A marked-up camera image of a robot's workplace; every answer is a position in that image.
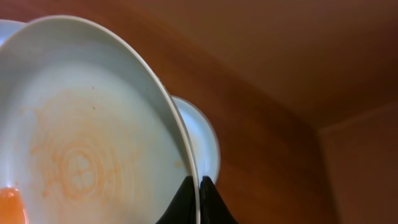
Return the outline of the light blue plate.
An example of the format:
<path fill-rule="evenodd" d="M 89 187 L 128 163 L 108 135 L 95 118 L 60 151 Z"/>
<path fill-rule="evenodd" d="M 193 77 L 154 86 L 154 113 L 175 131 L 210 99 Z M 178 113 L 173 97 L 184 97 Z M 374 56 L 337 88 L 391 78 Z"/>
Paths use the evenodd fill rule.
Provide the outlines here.
<path fill-rule="evenodd" d="M 16 32 L 26 26 L 25 22 L 9 19 L 0 20 L 0 46 L 7 42 Z"/>
<path fill-rule="evenodd" d="M 30 223 L 156 223 L 184 182 L 199 223 L 187 129 L 122 38 L 63 15 L 1 30 L 1 185 Z"/>
<path fill-rule="evenodd" d="M 217 135 L 205 114 L 183 98 L 172 96 L 187 128 L 195 155 L 198 178 L 209 177 L 216 184 L 221 167 Z"/>

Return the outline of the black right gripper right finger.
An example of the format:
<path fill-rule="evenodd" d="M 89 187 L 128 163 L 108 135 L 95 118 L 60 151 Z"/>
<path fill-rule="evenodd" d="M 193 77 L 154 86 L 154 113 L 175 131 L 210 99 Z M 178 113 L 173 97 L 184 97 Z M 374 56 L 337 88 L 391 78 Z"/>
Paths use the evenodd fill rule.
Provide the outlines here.
<path fill-rule="evenodd" d="M 238 224 L 208 176 L 200 184 L 200 211 L 201 224 Z"/>

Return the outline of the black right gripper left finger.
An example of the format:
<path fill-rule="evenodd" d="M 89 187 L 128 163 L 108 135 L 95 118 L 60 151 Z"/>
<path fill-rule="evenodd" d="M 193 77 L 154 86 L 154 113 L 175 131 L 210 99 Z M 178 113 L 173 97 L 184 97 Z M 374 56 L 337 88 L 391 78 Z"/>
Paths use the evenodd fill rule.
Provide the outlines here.
<path fill-rule="evenodd" d="M 196 224 L 195 186 L 192 176 L 184 178 L 156 224 Z"/>

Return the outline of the green yellow sponge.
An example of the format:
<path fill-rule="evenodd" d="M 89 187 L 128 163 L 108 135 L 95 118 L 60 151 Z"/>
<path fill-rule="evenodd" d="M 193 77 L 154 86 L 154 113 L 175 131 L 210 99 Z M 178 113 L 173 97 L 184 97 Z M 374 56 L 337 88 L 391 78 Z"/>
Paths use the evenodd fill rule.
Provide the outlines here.
<path fill-rule="evenodd" d="M 19 190 L 13 188 L 1 189 L 0 206 L 1 224 L 29 224 Z"/>

